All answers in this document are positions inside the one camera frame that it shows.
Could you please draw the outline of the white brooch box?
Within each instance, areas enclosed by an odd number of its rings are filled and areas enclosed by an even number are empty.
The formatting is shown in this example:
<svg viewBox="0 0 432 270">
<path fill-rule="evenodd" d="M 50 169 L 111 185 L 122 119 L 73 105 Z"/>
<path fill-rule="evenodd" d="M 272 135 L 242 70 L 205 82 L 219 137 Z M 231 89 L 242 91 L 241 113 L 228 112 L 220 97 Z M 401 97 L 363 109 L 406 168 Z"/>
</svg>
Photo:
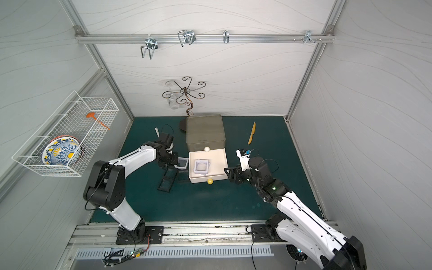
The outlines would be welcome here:
<svg viewBox="0 0 432 270">
<path fill-rule="evenodd" d="M 186 170 L 189 167 L 189 159 L 186 157 L 179 157 L 175 167 L 179 170 Z"/>
<path fill-rule="evenodd" d="M 209 173 L 210 161 L 205 159 L 195 160 L 193 172 L 195 174 L 207 175 Z"/>
</svg>

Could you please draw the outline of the olive green drawer cabinet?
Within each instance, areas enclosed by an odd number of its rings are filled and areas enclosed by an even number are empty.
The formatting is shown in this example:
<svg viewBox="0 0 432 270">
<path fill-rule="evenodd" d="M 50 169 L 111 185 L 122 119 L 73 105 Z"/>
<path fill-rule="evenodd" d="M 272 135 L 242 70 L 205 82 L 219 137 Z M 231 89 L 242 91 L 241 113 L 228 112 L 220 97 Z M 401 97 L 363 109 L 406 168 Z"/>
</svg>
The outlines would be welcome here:
<svg viewBox="0 0 432 270">
<path fill-rule="evenodd" d="M 226 135 L 222 116 L 207 115 L 186 119 L 186 144 L 189 152 L 224 149 Z"/>
</svg>

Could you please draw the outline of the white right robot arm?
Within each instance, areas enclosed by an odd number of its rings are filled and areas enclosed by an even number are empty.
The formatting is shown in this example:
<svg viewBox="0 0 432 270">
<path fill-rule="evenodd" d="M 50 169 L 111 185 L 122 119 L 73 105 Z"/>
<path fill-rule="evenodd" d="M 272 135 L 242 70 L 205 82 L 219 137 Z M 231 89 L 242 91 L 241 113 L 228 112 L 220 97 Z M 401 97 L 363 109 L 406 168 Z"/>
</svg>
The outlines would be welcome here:
<svg viewBox="0 0 432 270">
<path fill-rule="evenodd" d="M 323 270 L 365 270 L 363 244 L 346 237 L 311 211 L 284 182 L 274 178 L 261 157 L 241 156 L 240 165 L 225 168 L 230 182 L 249 183 L 279 213 L 266 222 L 268 238 L 283 240 Z"/>
</svg>

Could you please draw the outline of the white drawer with yellow knob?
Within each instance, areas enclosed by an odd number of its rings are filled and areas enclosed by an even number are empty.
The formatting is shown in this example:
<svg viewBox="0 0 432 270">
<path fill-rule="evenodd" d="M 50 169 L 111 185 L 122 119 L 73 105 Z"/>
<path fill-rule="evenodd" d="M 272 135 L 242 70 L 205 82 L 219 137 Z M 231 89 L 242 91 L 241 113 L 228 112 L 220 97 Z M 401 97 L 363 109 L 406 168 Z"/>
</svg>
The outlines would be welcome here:
<svg viewBox="0 0 432 270">
<path fill-rule="evenodd" d="M 210 161 L 209 173 L 207 175 L 195 174 L 195 160 L 205 159 Z M 225 168 L 228 167 L 226 150 L 216 149 L 209 151 L 189 152 L 189 178 L 191 183 L 213 183 L 215 181 L 227 180 Z"/>
</svg>

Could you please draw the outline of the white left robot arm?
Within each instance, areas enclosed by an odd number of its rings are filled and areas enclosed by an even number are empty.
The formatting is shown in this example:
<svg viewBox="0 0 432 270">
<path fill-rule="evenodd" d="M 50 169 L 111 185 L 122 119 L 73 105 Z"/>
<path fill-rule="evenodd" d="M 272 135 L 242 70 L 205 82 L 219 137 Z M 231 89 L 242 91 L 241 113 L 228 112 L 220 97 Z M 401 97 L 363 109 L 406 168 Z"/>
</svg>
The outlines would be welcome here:
<svg viewBox="0 0 432 270">
<path fill-rule="evenodd" d="M 145 220 L 127 202 L 126 179 L 154 161 L 162 168 L 176 166 L 178 154 L 173 148 L 173 136 L 161 133 L 156 141 L 146 142 L 129 154 L 108 162 L 100 160 L 94 163 L 83 198 L 118 223 L 116 244 L 138 244 L 148 239 Z"/>
</svg>

